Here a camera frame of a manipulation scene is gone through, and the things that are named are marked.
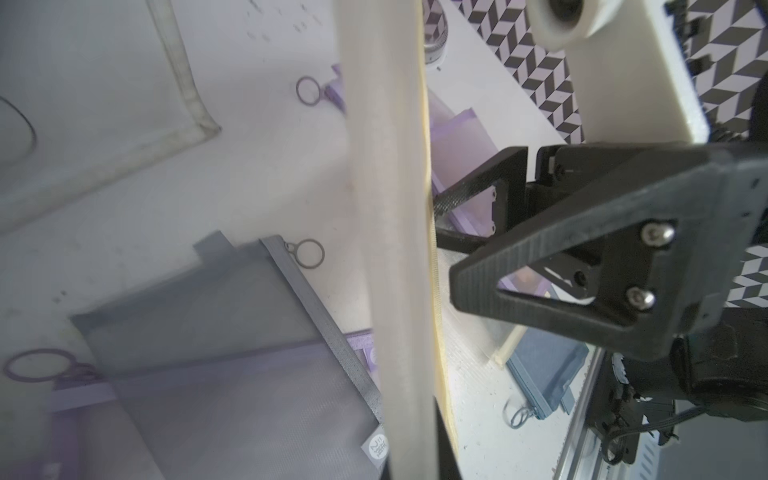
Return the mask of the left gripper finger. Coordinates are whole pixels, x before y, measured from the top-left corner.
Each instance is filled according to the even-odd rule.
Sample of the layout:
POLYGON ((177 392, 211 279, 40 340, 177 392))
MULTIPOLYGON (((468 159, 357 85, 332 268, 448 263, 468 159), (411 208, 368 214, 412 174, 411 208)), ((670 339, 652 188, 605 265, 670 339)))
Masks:
POLYGON ((438 478, 440 480, 461 480, 462 476, 438 404, 435 404, 435 418, 438 452, 438 478))

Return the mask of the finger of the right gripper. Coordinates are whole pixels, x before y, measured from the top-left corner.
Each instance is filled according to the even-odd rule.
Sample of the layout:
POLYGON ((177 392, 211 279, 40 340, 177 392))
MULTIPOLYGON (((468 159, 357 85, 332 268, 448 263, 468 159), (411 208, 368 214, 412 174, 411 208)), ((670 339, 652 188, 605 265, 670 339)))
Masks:
POLYGON ((440 219, 494 187, 502 190, 496 193, 496 198, 502 204, 502 217, 505 221, 501 232, 523 222, 527 216, 527 163, 527 147, 507 147, 501 150, 434 198, 434 218, 440 219))

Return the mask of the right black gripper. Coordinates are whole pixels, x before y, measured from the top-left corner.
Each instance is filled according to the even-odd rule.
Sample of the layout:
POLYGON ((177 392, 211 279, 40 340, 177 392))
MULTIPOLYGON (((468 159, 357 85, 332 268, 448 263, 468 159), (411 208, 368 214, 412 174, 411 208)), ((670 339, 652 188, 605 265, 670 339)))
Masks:
POLYGON ((727 306, 746 250, 767 240, 763 143, 540 149, 526 219, 489 237, 439 230, 462 312, 620 354, 641 396, 713 416, 767 416, 767 311, 727 306))

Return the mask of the grey mesh pouch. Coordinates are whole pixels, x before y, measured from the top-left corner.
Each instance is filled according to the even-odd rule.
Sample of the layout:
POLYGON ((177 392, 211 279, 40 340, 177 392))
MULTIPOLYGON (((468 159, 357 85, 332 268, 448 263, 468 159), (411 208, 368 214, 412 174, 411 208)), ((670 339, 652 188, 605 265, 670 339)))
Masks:
POLYGON ((377 479, 381 397, 279 236, 71 321, 167 479, 377 479))

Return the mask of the white canvas bag blue handles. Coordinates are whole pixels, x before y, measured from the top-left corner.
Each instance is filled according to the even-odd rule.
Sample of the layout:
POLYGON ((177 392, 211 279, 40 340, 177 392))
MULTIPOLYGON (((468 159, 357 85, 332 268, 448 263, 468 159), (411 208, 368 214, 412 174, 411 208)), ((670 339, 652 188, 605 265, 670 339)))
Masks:
POLYGON ((3 232, 219 131, 170 2, 2 3, 3 232))

